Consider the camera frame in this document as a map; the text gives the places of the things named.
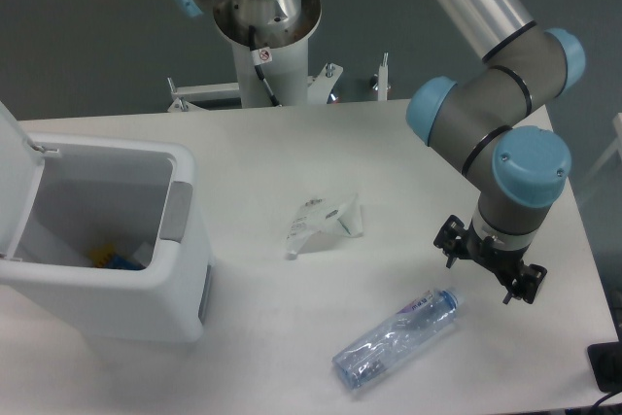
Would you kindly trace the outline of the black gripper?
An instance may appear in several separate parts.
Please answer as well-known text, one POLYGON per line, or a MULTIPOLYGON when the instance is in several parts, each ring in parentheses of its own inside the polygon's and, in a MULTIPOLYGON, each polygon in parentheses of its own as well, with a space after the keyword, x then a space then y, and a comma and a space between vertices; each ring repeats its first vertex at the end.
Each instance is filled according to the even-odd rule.
POLYGON ((545 267, 537 264, 526 265, 523 262, 525 248, 501 250, 491 236, 480 236, 473 225, 466 229, 464 223, 455 215, 449 216, 433 244, 447 258, 447 268, 451 268, 457 259, 466 259, 501 275, 507 290, 503 304, 508 304, 512 299, 533 304, 539 286, 547 274, 545 267))

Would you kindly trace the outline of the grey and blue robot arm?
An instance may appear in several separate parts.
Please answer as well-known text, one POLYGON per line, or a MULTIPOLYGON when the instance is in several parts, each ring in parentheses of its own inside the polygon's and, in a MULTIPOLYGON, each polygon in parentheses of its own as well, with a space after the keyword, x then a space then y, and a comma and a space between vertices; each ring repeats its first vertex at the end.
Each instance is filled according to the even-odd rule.
MULTIPOLYGON (((189 17, 211 13, 235 54, 243 106, 317 102, 307 42, 320 0, 176 0, 189 17)), ((524 125, 532 112, 582 76, 577 38, 540 28, 519 0, 437 0, 484 64, 464 85, 437 77, 411 98, 412 131, 480 192, 469 224, 450 217, 434 239, 449 263, 469 259, 492 272, 507 297, 533 302, 546 271, 525 264, 529 249, 570 173, 555 133, 524 125)))

